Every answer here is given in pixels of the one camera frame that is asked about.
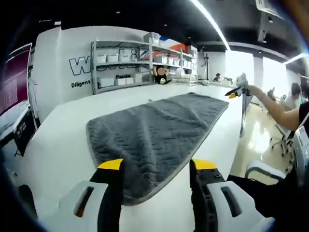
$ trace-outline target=floor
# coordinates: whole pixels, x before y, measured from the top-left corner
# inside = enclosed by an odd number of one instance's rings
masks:
[[[244,123],[244,135],[239,141],[230,174],[244,177],[246,165],[254,159],[283,172],[286,168],[291,168],[289,164],[292,158],[291,154],[282,157],[282,149],[279,145],[271,149],[274,142],[270,143],[270,138],[281,137],[275,124],[266,110],[262,111],[260,106],[249,104]],[[249,178],[254,178],[268,185],[277,182],[257,172],[252,172]]]

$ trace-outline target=quilted fabric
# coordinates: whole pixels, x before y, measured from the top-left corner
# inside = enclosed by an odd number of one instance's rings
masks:
[[[191,159],[228,103],[195,93],[154,101],[87,123],[96,166],[125,162],[124,205],[160,191]]]

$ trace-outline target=white table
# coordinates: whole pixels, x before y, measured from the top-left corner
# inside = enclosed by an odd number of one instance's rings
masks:
[[[87,143],[86,123],[98,116],[168,97],[195,92],[230,101],[194,158],[211,160],[226,179],[236,153],[241,127],[242,99],[225,97],[228,88],[178,84],[120,89],[58,106],[42,123],[24,156],[20,176],[33,191],[39,218],[54,212],[59,199],[96,168]],[[157,232],[194,230],[189,165],[148,201],[123,206],[120,231]]]

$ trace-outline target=shelving unit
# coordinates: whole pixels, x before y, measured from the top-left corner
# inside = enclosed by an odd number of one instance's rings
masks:
[[[91,42],[91,79],[92,79],[92,90],[93,94],[99,94],[105,91],[111,91],[111,90],[116,90],[120,88],[126,88],[126,87],[134,87],[134,86],[143,86],[143,85],[150,85],[153,84],[153,80],[151,78],[152,76],[152,68],[153,65],[162,65],[162,66],[168,66],[168,67],[173,67],[173,68],[183,68],[186,70],[192,70],[192,68],[187,68],[183,67],[183,59],[194,59],[192,55],[183,53],[181,50],[175,51],[169,48],[164,48],[160,46],[155,46],[152,45],[151,43],[152,40],[150,40],[149,43],[145,42],[139,42],[139,41],[125,41],[125,40],[113,40],[113,41],[100,41],[100,40],[95,40]],[[137,53],[136,56],[138,60],[136,61],[128,61],[128,62],[106,62],[106,63],[98,63],[97,61],[97,56],[98,56],[98,50],[100,49],[113,49],[113,48],[132,48],[136,49]],[[139,60],[140,59],[140,50],[146,50],[149,51],[149,60],[143,61]],[[157,63],[153,62],[153,52],[161,52],[164,54],[174,55],[178,56],[180,58],[180,65],[171,65],[171,64],[163,64],[163,63]],[[97,68],[102,68],[102,67],[110,67],[110,66],[126,66],[126,65],[135,65],[137,66],[138,70],[140,71],[140,68],[142,66],[148,66],[149,67],[149,76],[150,76],[150,81],[147,82],[141,82],[141,83],[133,83],[133,84],[128,84],[128,85],[114,85],[114,86],[107,86],[107,87],[98,87],[98,74],[97,74]]]

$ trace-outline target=black shirt sleeve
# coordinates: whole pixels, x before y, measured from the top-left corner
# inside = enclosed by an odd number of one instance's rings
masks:
[[[298,115],[299,124],[302,123],[302,121],[304,120],[308,112],[309,112],[309,102],[301,104],[299,107],[299,115]],[[309,118],[304,123],[304,127],[305,127],[307,135],[309,135]]]

